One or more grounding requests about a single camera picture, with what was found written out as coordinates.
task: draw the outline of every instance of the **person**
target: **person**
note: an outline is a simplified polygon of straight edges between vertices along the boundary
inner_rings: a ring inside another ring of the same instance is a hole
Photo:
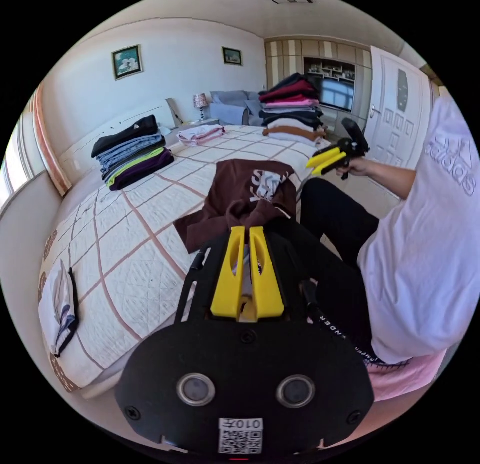
[[[459,342],[480,296],[480,159],[457,105],[451,97],[435,102],[416,170],[356,158],[337,174],[347,171],[382,185],[399,204],[378,219],[313,178],[301,193],[300,223],[268,225],[291,241],[317,282],[324,322],[383,365]]]

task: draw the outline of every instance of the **television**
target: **television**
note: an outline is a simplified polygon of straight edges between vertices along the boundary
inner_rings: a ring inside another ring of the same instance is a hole
[[[318,90],[320,104],[351,111],[354,105],[354,83],[342,79],[318,78],[313,85]]]

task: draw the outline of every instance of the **folded green shirt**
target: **folded green shirt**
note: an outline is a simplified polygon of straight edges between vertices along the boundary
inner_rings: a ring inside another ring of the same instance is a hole
[[[113,174],[110,179],[106,182],[106,185],[108,187],[112,186],[113,183],[115,183],[115,178],[117,178],[120,174],[122,174],[124,171],[127,169],[130,169],[132,166],[135,166],[136,164],[143,163],[147,159],[153,158],[154,156],[158,156],[159,154],[162,154],[165,148],[157,148],[151,151],[148,154],[144,154],[143,156],[138,157],[137,159],[134,159],[130,163],[126,164],[125,166],[121,167],[115,174]]]

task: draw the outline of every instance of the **ceiling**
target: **ceiling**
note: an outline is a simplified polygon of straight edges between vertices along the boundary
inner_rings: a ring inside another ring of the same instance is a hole
[[[82,41],[109,29],[152,18],[215,21],[262,38],[329,36],[400,54],[404,40],[368,14],[339,0],[276,4],[270,0],[144,0],[104,21]]]

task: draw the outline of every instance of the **white quilted bedspread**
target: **white quilted bedspread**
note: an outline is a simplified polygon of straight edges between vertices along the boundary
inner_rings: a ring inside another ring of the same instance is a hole
[[[173,222],[202,208],[218,161],[285,162],[295,170],[297,190],[309,177],[306,163],[315,148],[264,137],[262,128],[226,128],[206,145],[175,145],[174,163],[122,191],[98,189],[52,233],[39,299],[57,259],[73,267],[79,298],[77,332],[60,358],[50,356],[67,390],[90,384],[176,311],[195,255]]]

